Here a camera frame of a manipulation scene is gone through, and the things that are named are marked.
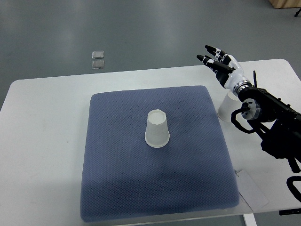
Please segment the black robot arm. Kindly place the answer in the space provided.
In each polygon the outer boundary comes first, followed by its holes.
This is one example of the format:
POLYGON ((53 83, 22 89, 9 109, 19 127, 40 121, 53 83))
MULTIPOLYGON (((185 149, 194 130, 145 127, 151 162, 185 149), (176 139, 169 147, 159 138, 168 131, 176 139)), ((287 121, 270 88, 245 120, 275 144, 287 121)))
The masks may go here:
POLYGON ((286 184, 299 201, 300 191, 294 183, 299 182, 301 169, 301 115, 274 97, 257 83, 242 80, 233 88, 242 105, 231 114, 231 122, 240 131, 256 133, 261 138, 261 148, 276 159, 287 159, 295 176, 286 184))

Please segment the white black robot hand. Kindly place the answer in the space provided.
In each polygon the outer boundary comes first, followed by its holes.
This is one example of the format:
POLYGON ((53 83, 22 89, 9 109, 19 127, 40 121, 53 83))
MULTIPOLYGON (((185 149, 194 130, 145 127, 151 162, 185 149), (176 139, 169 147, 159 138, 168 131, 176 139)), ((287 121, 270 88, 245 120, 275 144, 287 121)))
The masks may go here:
POLYGON ((206 45, 205 48, 213 57, 197 55, 197 59, 214 72, 223 88, 238 96, 242 89, 251 86, 251 82, 244 76, 243 68, 232 55, 216 47, 206 45))

